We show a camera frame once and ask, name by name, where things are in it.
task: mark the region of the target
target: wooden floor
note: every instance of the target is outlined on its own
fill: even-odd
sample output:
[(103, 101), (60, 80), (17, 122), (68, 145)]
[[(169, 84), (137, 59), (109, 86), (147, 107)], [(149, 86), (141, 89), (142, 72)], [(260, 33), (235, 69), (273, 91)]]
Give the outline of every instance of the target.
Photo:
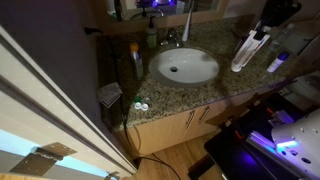
[[(189, 180), (188, 168), (195, 162), (206, 155), (203, 145), (206, 141), (212, 138), (216, 133), (211, 133), (185, 143), (167, 148), (156, 152), (155, 155), (162, 161), (172, 166), (179, 174), (181, 180)], [(155, 159), (154, 156), (148, 155), (148, 158)], [(199, 180), (222, 180), (220, 169), (213, 166)], [(178, 180), (174, 172), (168, 167), (143, 159), (141, 161), (138, 172), (131, 177), (123, 178), (122, 180)]]

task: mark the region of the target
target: sink drain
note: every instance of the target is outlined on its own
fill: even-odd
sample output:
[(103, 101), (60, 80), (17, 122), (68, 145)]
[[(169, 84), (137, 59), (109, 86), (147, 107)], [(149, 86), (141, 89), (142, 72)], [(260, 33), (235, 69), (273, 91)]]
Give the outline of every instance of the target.
[(178, 69), (177, 67), (171, 67), (171, 68), (170, 68), (170, 71), (171, 71), (171, 72), (177, 72), (178, 70), (179, 70), (179, 69)]

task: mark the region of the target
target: blue light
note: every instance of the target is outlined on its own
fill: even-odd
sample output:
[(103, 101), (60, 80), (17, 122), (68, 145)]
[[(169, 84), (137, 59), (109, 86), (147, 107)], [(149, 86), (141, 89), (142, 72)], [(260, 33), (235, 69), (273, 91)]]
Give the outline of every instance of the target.
[(292, 146), (297, 146), (297, 145), (298, 145), (298, 143), (296, 141), (288, 141), (288, 142), (277, 144), (277, 147), (283, 148), (283, 147), (292, 147)]

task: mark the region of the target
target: white sink basin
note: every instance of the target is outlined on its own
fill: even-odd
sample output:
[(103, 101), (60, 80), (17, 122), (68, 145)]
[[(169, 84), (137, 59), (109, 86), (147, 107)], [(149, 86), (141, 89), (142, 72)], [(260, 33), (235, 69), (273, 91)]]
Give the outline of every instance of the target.
[(212, 81), (219, 72), (217, 61), (203, 51), (178, 48), (151, 59), (149, 71), (154, 79), (173, 87), (196, 87)]

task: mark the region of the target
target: cabinet handle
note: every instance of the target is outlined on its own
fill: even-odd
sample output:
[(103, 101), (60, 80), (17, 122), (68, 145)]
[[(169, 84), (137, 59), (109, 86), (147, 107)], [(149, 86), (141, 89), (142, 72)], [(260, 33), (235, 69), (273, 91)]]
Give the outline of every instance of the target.
[(204, 113), (202, 114), (202, 116), (199, 118), (198, 124), (200, 125), (202, 123), (202, 121), (206, 118), (208, 112), (210, 111), (210, 106), (206, 107), (204, 109)]
[(195, 112), (194, 110), (190, 112), (189, 119), (188, 119), (188, 121), (186, 122), (186, 129), (189, 128), (189, 126), (190, 126), (190, 124), (191, 124), (191, 122), (192, 122), (192, 119), (193, 119), (193, 116), (194, 116), (194, 112)]

